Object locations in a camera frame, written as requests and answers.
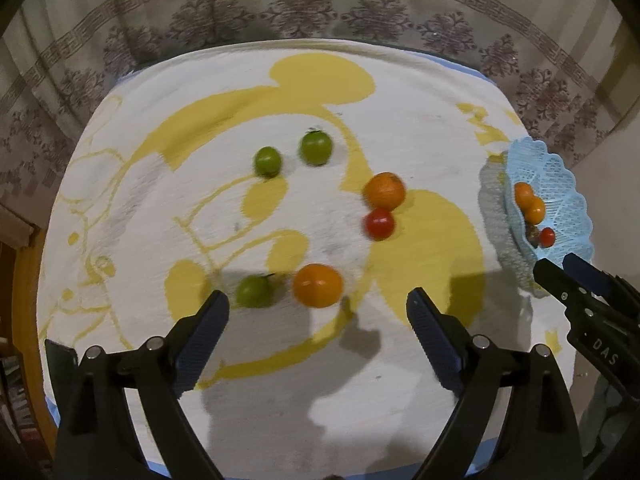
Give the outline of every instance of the table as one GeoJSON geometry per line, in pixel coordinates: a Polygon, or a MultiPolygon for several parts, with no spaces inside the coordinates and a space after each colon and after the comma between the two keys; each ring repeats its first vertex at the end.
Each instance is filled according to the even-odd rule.
{"type": "MultiPolygon", "coordinates": [[[[341,304],[308,309],[287,291],[271,308],[233,308],[180,404],[226,477],[421,462],[454,398],[408,326],[415,286],[499,345],[546,342],[570,385],[562,308],[521,290],[513,272],[501,172],[510,141],[526,134],[484,76],[387,47],[252,43],[146,69],[100,104],[63,179],[38,290],[41,352],[47,337],[79,354],[136,348],[213,288],[233,298],[248,274],[288,280],[307,263],[330,264],[346,281],[341,304]],[[309,128],[334,140],[320,168],[297,155],[309,128]],[[252,158],[267,145],[284,166],[263,181],[252,158]],[[408,197],[396,233],[371,242],[360,192],[382,171],[397,173],[408,197]]],[[[52,398],[46,370],[45,384],[52,398]]],[[[140,400],[127,398],[146,458],[161,463],[140,400]]]]}

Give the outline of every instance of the lace curtain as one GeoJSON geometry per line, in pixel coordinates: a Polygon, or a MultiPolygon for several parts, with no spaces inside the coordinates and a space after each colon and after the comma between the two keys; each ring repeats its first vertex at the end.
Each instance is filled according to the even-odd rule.
{"type": "Polygon", "coordinates": [[[130,71],[219,44],[320,37],[481,70],[568,166],[640,94],[638,47],[610,0],[26,0],[0,41],[0,204],[47,224],[82,129],[130,71]]]}

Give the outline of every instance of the fruit in basket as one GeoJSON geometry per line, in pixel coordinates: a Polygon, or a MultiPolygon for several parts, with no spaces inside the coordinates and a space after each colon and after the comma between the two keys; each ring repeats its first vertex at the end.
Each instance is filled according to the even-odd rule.
{"type": "Polygon", "coordinates": [[[264,308],[273,304],[273,287],[267,276],[252,274],[236,287],[236,303],[244,308],[264,308]]]}
{"type": "Polygon", "coordinates": [[[540,245],[548,249],[556,243],[556,232],[551,227],[545,227],[540,231],[540,245]]]}
{"type": "Polygon", "coordinates": [[[538,225],[545,219],[546,206],[545,202],[539,197],[533,197],[531,205],[524,212],[525,222],[538,225]]]}
{"type": "Polygon", "coordinates": [[[518,182],[513,186],[513,195],[516,200],[516,204],[521,211],[526,211],[533,202],[535,193],[533,188],[526,182],[518,182]]]}
{"type": "Polygon", "coordinates": [[[406,188],[395,173],[379,173],[372,177],[362,190],[364,200],[372,209],[382,208],[393,211],[406,197],[406,188]]]}
{"type": "Polygon", "coordinates": [[[311,130],[300,141],[300,156],[310,166],[323,166],[333,151],[334,142],[322,130],[311,130]]]}
{"type": "Polygon", "coordinates": [[[275,148],[265,146],[254,155],[254,170],[258,176],[273,178],[278,176],[282,167],[282,157],[275,148]]]}
{"type": "Polygon", "coordinates": [[[389,238],[396,228],[396,221],[389,211],[381,207],[364,217],[364,231],[372,240],[389,238]]]}
{"type": "Polygon", "coordinates": [[[527,242],[529,242],[534,249],[537,249],[540,244],[540,229],[527,222],[524,227],[524,235],[527,237],[527,242]]]}
{"type": "Polygon", "coordinates": [[[293,295],[305,306],[324,308],[340,301],[344,282],[333,267],[308,264],[293,277],[293,295]]]}

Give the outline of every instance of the screw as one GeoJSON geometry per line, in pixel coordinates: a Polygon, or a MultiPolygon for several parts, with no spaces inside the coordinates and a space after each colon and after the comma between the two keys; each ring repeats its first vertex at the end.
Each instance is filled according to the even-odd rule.
{"type": "Polygon", "coordinates": [[[102,353],[102,347],[98,345],[90,346],[84,355],[87,356],[88,359],[95,359],[102,353]]]}
{"type": "Polygon", "coordinates": [[[491,344],[491,342],[483,335],[475,335],[471,341],[475,346],[482,349],[489,348],[489,345],[491,344]]]}
{"type": "Polygon", "coordinates": [[[164,338],[155,336],[147,340],[145,347],[147,350],[158,350],[164,346],[164,338]]]}
{"type": "Polygon", "coordinates": [[[549,357],[551,355],[549,347],[543,344],[536,345],[536,352],[538,355],[542,355],[542,357],[549,357]]]}

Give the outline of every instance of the blue plastic basket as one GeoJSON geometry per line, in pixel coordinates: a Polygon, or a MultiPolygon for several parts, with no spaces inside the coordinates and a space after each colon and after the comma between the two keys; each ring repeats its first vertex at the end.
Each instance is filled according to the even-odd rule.
{"type": "Polygon", "coordinates": [[[593,223],[587,215],[587,201],[575,190],[574,174],[564,167],[558,155],[547,152],[542,140],[525,137],[511,144],[504,191],[513,237],[531,264],[548,258],[562,267],[562,259],[569,253],[591,261],[593,244],[589,236],[593,223]],[[527,241],[524,217],[513,195],[517,182],[530,184],[534,193],[545,202],[546,216],[538,228],[551,227],[556,232],[556,243],[547,249],[535,249],[527,241]]]}

